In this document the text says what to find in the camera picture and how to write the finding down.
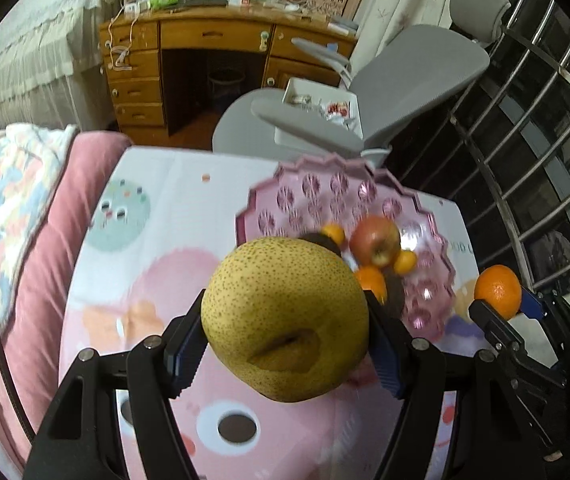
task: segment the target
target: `plastic fruit bowl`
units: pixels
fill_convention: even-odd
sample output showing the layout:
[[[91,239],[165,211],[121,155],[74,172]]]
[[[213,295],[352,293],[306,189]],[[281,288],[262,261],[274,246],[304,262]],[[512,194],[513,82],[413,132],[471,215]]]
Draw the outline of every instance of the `plastic fruit bowl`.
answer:
[[[418,264],[403,279],[402,319],[414,337],[432,342],[444,333],[454,302],[454,267],[447,240],[417,192],[404,188],[387,170],[371,171],[363,160],[303,156],[281,163],[274,176],[249,191],[247,208],[236,217],[238,245],[264,236],[298,237],[337,222],[349,238],[365,215],[396,222],[401,247],[415,251]],[[353,261],[349,251],[344,258]]]

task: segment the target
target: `red apple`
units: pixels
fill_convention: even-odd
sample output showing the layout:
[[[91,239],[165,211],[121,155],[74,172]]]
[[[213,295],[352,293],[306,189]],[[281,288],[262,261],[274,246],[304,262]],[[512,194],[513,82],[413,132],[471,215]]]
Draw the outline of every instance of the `red apple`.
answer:
[[[350,251],[360,266],[392,265],[400,250],[398,227],[382,216],[366,216],[351,234]]]

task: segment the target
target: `screw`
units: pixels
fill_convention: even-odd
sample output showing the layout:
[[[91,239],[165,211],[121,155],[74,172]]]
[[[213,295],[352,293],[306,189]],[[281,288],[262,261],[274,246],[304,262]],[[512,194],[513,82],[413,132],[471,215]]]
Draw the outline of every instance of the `screw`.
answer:
[[[430,347],[430,342],[422,337],[412,339],[412,348],[415,350],[427,350]]]
[[[480,357],[480,360],[485,363],[491,363],[495,359],[494,354],[492,354],[489,350],[484,349],[478,351],[478,356]]]
[[[94,349],[92,348],[85,348],[78,353],[78,358],[83,362],[89,361],[92,357],[94,357]]]
[[[145,346],[145,348],[150,350],[156,348],[160,344],[161,344],[161,336],[159,335],[151,335],[148,338],[146,338],[145,341],[143,341],[143,345]]]

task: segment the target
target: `small orange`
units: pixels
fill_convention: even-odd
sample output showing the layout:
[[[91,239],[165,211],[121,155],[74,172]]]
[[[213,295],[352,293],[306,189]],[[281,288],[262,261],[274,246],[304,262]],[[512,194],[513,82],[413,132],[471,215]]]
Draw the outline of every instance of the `small orange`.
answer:
[[[394,262],[394,272],[398,276],[404,276],[409,274],[414,270],[416,264],[418,263],[418,256],[414,251],[402,250],[396,256],[396,261]]]
[[[516,316],[522,299],[518,277],[509,267],[495,265],[485,269],[474,287],[474,299],[485,300],[504,319]]]
[[[359,280],[363,290],[371,290],[379,303],[385,304],[387,301],[387,285],[385,284],[385,276],[378,267],[361,267],[354,272],[354,275]]]
[[[329,236],[338,247],[342,247],[345,243],[345,231],[343,228],[334,223],[325,224],[321,228],[321,234]]]

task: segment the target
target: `pink pillow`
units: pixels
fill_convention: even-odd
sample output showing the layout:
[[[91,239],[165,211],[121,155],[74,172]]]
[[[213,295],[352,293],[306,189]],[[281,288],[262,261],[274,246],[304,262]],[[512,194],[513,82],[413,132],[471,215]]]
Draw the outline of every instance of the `pink pillow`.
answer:
[[[50,211],[24,262],[4,347],[35,431],[59,384],[60,337],[76,259],[101,193],[130,145],[127,137],[113,132],[76,137]],[[0,424],[0,435],[5,433],[12,447],[8,454],[24,464],[30,444],[1,376]]]

